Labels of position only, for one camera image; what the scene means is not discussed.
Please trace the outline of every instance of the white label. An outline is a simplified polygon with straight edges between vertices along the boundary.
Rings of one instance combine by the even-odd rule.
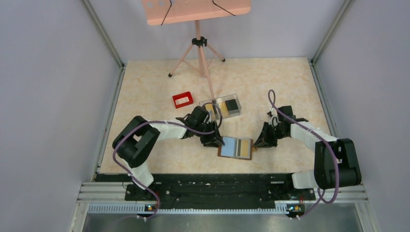
[[[186,103],[186,102],[189,102],[189,101],[190,101],[190,100],[188,99],[188,97],[184,97],[184,98],[175,100],[175,103],[176,103],[177,105],[180,105],[180,104],[182,104],[182,103]]]

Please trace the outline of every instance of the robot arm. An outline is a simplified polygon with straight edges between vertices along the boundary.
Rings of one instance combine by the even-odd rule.
[[[317,187],[321,189],[331,189],[335,187],[335,167],[330,152],[324,142],[310,133],[310,131],[315,131],[324,138],[336,155],[339,168],[339,186],[345,187],[360,184],[362,177],[352,140],[338,139],[324,133],[318,128],[314,128],[306,119],[296,118],[295,115],[293,115],[291,106],[283,106],[279,108],[279,110],[296,122],[309,128],[309,130],[288,121],[281,115],[276,117],[269,112],[268,114],[272,116],[271,120],[264,123],[262,133],[254,143],[254,147],[277,146],[278,139],[292,137],[303,142],[306,147],[315,153],[315,165],[313,170],[288,175],[286,183],[288,190]]]
[[[117,150],[118,156],[135,178],[143,185],[149,186],[154,181],[154,178],[149,172],[146,160],[157,141],[186,139],[196,135],[200,137],[200,141],[204,146],[219,147],[224,145],[216,122],[208,122],[208,119],[208,111],[200,106],[196,106],[191,114],[183,118],[147,124],[119,145]],[[119,142],[134,128],[145,122],[147,121],[141,116],[134,117],[114,140],[112,147],[117,147]],[[187,128],[194,129],[199,133],[192,132]],[[211,134],[201,134],[201,132],[211,131],[213,131]]]

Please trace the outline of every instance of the clear plastic box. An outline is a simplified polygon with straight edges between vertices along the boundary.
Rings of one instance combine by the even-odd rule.
[[[206,101],[201,101],[199,102],[199,105],[202,106],[208,102],[215,103],[219,106],[221,113],[222,113],[222,118],[239,116],[242,111],[241,104],[239,103],[239,99],[236,94],[232,94],[232,95],[221,97],[221,98],[216,98],[214,100],[210,99]],[[215,106],[211,104],[207,104],[205,105],[205,108],[209,112],[211,121],[219,120],[220,116]]]

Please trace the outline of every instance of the beige tiled surface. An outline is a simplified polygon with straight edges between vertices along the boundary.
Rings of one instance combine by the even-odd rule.
[[[147,120],[173,119],[190,113],[198,102],[211,98],[206,78],[182,63],[172,78],[175,60],[128,62],[100,173],[123,173],[112,160],[112,141],[136,115]],[[210,74],[215,97],[236,93],[242,115],[227,118],[222,136],[257,139],[270,109],[269,89],[276,105],[291,105],[297,117],[328,132],[323,109],[306,58],[247,58],[214,60]],[[190,91],[194,105],[175,109],[172,96]],[[198,137],[159,141],[148,165],[152,173],[282,173],[313,168],[314,154],[302,143],[286,138],[278,147],[259,149],[251,161],[217,157],[216,148],[203,147]]]

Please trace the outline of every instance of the black wire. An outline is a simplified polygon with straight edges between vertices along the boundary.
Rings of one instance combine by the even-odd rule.
[[[212,3],[213,3],[214,5],[216,5],[216,6],[218,6],[219,8],[223,9],[224,11],[230,13],[231,15],[236,16],[236,15],[234,15],[233,13],[231,13],[231,12],[225,10],[224,8],[222,8],[221,6],[219,6],[218,4],[216,4],[216,3],[214,2],[214,0],[212,0]]]
[[[161,26],[164,24],[164,21],[165,21],[165,19],[166,19],[167,15],[168,15],[168,13],[169,13],[169,10],[171,9],[171,6],[172,6],[172,1],[171,1],[171,0],[169,0],[169,3],[170,3],[170,5],[169,5],[169,8],[168,8],[167,14],[166,14],[166,15],[165,15],[165,17],[164,17],[164,20],[162,21]]]
[[[215,107],[215,108],[218,109],[218,110],[214,109],[214,111],[215,111],[214,114],[215,114],[215,118],[217,117],[216,116],[217,114],[220,115],[219,116],[219,124],[218,124],[218,129],[219,129],[219,127],[222,125],[222,111],[220,110],[219,106],[216,103],[213,103],[213,102],[214,101],[207,102],[207,103],[203,104],[202,107],[205,108],[205,105],[211,104],[213,106],[213,108]]]

